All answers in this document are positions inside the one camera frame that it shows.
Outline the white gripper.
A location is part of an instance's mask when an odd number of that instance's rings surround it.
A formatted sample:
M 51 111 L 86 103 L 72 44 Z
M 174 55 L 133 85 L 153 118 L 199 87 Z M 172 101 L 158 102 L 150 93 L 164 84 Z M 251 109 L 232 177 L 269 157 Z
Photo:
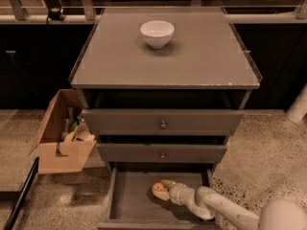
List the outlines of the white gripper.
M 176 183 L 173 180 L 162 179 L 161 183 L 165 189 L 152 189 L 152 193 L 159 199 L 169 200 L 176 205 L 192 207 L 196 205 L 195 190 L 182 183 Z

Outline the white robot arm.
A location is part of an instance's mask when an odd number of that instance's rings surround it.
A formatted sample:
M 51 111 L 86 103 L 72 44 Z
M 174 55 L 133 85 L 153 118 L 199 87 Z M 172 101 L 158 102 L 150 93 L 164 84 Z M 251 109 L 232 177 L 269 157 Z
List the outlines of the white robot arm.
M 152 194 L 236 230 L 307 230 L 307 92 L 284 113 L 248 111 L 213 177 L 193 189 L 163 179 Z

